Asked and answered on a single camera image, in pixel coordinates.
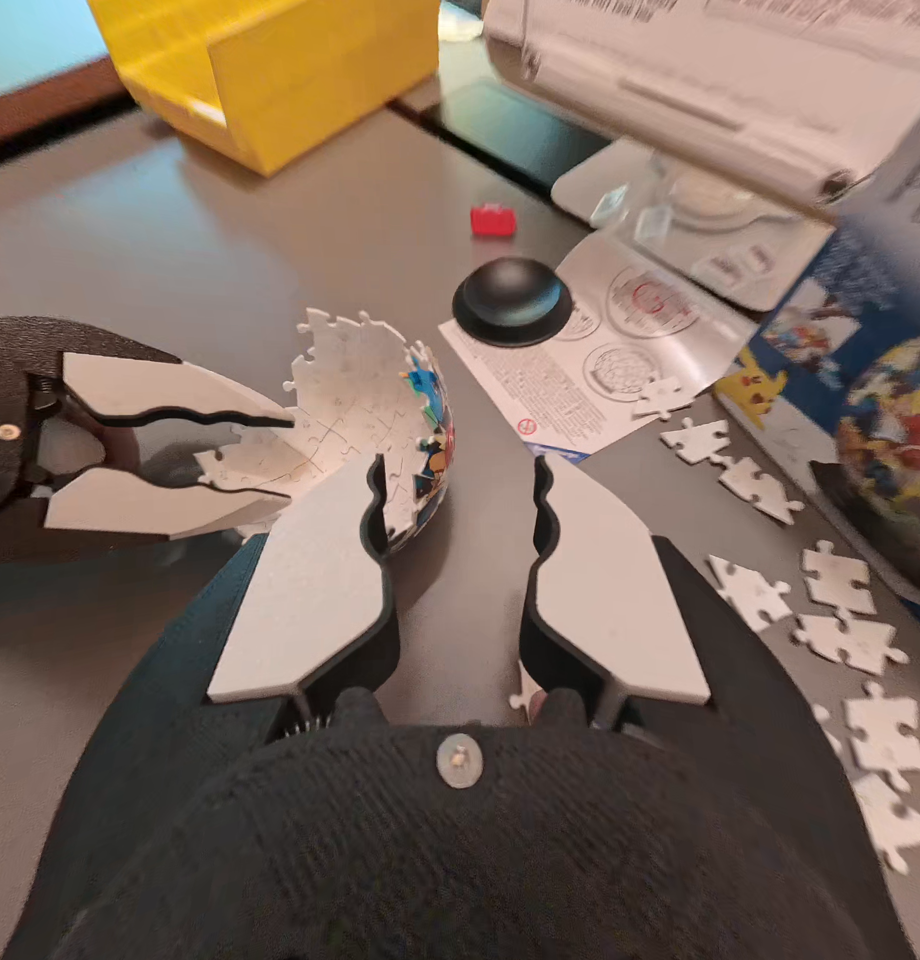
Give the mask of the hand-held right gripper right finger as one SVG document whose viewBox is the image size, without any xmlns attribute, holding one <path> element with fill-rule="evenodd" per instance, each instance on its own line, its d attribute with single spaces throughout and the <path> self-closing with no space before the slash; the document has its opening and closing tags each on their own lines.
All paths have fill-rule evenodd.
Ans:
<svg viewBox="0 0 920 960">
<path fill-rule="evenodd" d="M 630 698 L 705 707 L 711 690 L 647 525 L 557 454 L 534 461 L 537 518 L 519 655 L 611 727 Z"/>
</svg>

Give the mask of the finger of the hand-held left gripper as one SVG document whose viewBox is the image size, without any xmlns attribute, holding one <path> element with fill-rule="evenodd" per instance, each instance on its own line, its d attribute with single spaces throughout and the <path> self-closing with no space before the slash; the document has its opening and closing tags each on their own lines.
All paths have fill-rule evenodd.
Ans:
<svg viewBox="0 0 920 960">
<path fill-rule="evenodd" d="M 103 423 L 145 426 L 183 419 L 211 426 L 292 426 L 295 418 L 266 396 L 201 366 L 66 352 L 69 394 Z"/>
<path fill-rule="evenodd" d="M 133 473 L 96 466 L 52 494 L 44 527 L 174 541 L 262 522 L 290 505 L 288 496 L 264 490 L 156 486 Z"/>
</svg>

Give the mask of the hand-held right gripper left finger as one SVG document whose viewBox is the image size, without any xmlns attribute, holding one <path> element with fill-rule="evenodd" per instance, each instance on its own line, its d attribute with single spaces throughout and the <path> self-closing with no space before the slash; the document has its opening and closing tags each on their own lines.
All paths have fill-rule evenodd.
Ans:
<svg viewBox="0 0 920 960">
<path fill-rule="evenodd" d="M 207 687 L 214 704 L 377 690 L 399 658 L 386 471 L 360 454 L 292 503 L 262 544 Z"/>
</svg>

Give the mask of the partly built puzzle ball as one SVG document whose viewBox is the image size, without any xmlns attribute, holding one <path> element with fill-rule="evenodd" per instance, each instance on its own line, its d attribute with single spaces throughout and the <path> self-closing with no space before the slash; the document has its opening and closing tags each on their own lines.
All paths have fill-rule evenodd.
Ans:
<svg viewBox="0 0 920 960">
<path fill-rule="evenodd" d="M 308 308 L 298 333 L 308 350 L 291 365 L 288 427 L 232 426 L 237 441 L 195 454 L 199 482 L 305 496 L 360 454 L 380 454 L 390 551 L 429 522 L 445 497 L 455 427 L 442 373 L 422 342 L 361 311 L 357 319 Z"/>
</svg>

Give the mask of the puzzle pieces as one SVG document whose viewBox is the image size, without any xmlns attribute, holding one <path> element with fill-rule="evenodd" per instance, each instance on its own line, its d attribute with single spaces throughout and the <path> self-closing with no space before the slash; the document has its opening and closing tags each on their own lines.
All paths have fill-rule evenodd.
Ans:
<svg viewBox="0 0 920 960">
<path fill-rule="evenodd" d="M 841 556 L 831 542 L 821 540 L 802 552 L 800 568 L 811 600 L 830 614 L 799 614 L 793 639 L 867 677 L 863 695 L 843 702 L 850 751 L 863 772 L 850 788 L 874 852 L 888 869 L 905 876 L 909 866 L 903 853 L 920 849 L 920 812 L 909 804 L 906 778 L 920 774 L 920 704 L 909 696 L 890 695 L 880 680 L 887 663 L 902 666 L 909 658 L 894 646 L 896 630 L 874 620 L 870 570 L 863 560 Z M 689 606 L 677 602 L 699 657 L 698 635 L 686 623 Z"/>
</svg>

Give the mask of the black round ball stand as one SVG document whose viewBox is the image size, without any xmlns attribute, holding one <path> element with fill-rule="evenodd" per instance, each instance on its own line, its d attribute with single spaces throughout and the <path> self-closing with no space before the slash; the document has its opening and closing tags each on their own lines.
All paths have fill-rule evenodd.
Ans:
<svg viewBox="0 0 920 960">
<path fill-rule="evenodd" d="M 452 318 L 488 346 L 532 347 L 554 338 L 569 321 L 574 299 L 547 264 L 523 256 L 492 259 L 456 288 Z"/>
</svg>

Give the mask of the blue puzzle box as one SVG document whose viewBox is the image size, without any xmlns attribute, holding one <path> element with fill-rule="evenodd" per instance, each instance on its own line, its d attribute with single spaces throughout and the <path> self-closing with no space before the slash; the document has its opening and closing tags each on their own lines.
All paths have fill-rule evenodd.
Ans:
<svg viewBox="0 0 920 960">
<path fill-rule="evenodd" d="M 920 623 L 920 119 L 714 387 Z"/>
</svg>

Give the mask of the folded paper instruction leaflet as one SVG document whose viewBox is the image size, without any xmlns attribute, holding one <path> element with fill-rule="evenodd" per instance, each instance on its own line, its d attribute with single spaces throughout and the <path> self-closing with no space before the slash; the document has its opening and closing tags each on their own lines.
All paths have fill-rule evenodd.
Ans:
<svg viewBox="0 0 920 960">
<path fill-rule="evenodd" d="M 536 453 L 584 459 L 670 416 L 721 378 L 755 323 L 605 230 L 559 265 L 574 309 L 546 342 L 494 346 L 454 318 L 445 341 Z"/>
</svg>

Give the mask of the yellow plastic bin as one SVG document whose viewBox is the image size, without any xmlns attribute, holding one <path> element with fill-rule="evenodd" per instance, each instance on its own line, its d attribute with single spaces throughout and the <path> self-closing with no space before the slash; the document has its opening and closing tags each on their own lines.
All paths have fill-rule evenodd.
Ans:
<svg viewBox="0 0 920 960">
<path fill-rule="evenodd" d="M 439 66 L 436 1 L 90 1 L 132 98 L 269 177 Z"/>
</svg>

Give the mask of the small red plastic block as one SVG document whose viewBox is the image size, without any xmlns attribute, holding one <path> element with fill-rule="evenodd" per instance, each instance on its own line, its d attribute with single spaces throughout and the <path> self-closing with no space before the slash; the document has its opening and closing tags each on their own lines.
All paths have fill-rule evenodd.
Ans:
<svg viewBox="0 0 920 960">
<path fill-rule="evenodd" d="M 485 202 L 469 210 L 469 226 L 476 238 L 512 238 L 517 232 L 516 213 L 501 203 Z"/>
</svg>

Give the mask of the clear acrylic holder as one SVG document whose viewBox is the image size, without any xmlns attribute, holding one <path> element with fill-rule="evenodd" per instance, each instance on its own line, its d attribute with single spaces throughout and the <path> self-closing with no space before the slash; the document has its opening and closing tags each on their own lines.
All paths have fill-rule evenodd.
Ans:
<svg viewBox="0 0 920 960">
<path fill-rule="evenodd" d="M 624 224 L 636 239 L 659 239 L 674 225 L 715 231 L 749 197 L 735 184 L 653 149 L 608 157 L 604 190 L 587 216 L 597 230 Z"/>
</svg>

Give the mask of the white stand base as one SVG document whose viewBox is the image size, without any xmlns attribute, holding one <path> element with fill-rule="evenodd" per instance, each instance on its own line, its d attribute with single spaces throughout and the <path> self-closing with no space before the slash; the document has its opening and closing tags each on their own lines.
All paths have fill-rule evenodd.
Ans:
<svg viewBox="0 0 920 960">
<path fill-rule="evenodd" d="M 552 201 L 589 225 L 587 216 L 609 176 L 608 157 L 645 149 L 652 148 L 625 137 L 613 141 L 562 175 L 553 186 Z M 757 313 L 769 312 L 779 305 L 833 229 L 826 222 L 730 183 L 744 190 L 749 199 L 726 228 L 693 230 L 675 224 L 665 237 L 642 240 L 636 239 L 623 223 L 600 229 L 589 226 L 606 231 L 617 241 L 735 306 Z"/>
</svg>

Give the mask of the printed instruction sheet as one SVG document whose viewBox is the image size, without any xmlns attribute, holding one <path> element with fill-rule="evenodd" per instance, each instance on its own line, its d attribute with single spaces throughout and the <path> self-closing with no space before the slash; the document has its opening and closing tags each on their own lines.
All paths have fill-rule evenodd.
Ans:
<svg viewBox="0 0 920 960">
<path fill-rule="evenodd" d="M 920 120 L 920 1 L 494 1 L 526 88 L 817 208 Z"/>
</svg>

